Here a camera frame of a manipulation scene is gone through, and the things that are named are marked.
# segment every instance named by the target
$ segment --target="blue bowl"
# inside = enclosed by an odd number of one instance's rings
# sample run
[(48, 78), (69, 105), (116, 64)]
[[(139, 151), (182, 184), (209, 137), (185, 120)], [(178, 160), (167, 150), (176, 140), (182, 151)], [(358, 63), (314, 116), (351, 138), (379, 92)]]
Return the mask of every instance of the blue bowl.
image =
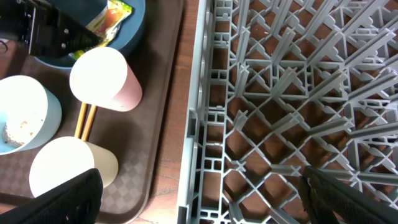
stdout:
[[(6, 144), (2, 132), (9, 115), (23, 115), (34, 110), (43, 123), (29, 142), (20, 147)], [(0, 81), (0, 155), (34, 149), (48, 142), (57, 132), (62, 117), (61, 104), (58, 99), (31, 77), (17, 75)]]
[[(133, 12), (127, 19), (122, 21), (118, 35), (108, 47), (112, 47), (127, 56), (134, 50), (144, 33), (146, 3), (145, 0), (123, 0), (123, 2), (132, 6)], [(76, 62), (71, 56), (62, 58), (36, 57), (36, 59), (49, 67), (68, 70), (72, 69)]]

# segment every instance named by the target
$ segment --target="gray plastic dish rack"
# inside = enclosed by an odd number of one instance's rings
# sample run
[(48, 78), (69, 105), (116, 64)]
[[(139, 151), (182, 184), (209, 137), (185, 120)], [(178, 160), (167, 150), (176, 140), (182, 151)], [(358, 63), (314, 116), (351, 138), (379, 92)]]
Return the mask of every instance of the gray plastic dish rack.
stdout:
[(178, 222), (308, 223), (309, 165), (398, 209), (397, 6), (200, 0)]

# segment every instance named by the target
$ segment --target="food wrapper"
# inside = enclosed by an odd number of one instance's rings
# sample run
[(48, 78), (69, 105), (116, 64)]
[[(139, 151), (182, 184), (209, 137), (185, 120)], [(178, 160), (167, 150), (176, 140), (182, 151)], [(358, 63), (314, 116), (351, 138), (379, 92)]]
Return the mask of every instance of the food wrapper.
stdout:
[[(95, 47), (107, 46), (118, 33), (122, 21), (132, 14), (132, 7), (120, 0), (108, 0), (108, 5), (95, 17), (86, 28), (103, 39), (102, 43)], [(74, 59), (80, 58), (85, 52), (95, 48), (90, 47), (72, 53)]]

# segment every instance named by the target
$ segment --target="paper cup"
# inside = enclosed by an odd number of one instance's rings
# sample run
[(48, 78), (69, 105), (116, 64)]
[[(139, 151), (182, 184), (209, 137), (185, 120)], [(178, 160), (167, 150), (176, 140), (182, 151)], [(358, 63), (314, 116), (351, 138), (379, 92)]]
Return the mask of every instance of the paper cup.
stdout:
[(91, 168), (99, 170), (107, 187), (118, 174), (118, 160), (112, 152), (81, 139), (55, 139), (40, 150), (32, 163), (30, 190), (38, 197)]
[(142, 98), (142, 88), (123, 55), (97, 47), (72, 68), (70, 88), (80, 101), (115, 111), (129, 111)]
[[(16, 75), (0, 81), (0, 155), (34, 149), (45, 144), (57, 132), (62, 117), (58, 99), (36, 79)], [(19, 147), (5, 143), (6, 123), (34, 123), (32, 137)]]

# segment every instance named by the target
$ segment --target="chopsticks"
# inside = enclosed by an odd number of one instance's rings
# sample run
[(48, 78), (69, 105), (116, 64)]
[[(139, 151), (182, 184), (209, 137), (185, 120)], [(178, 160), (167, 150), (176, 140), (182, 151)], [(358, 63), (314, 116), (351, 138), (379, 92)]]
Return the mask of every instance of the chopsticks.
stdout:
[(88, 105), (86, 103), (81, 103), (79, 118), (77, 121), (76, 131), (75, 131), (75, 138), (81, 139), (83, 141), (87, 141), (88, 137), (90, 136), (91, 129), (94, 124), (95, 114), (98, 108), (96, 105), (91, 106), (90, 112), (88, 113), (86, 124), (84, 125), (87, 114), (87, 107)]

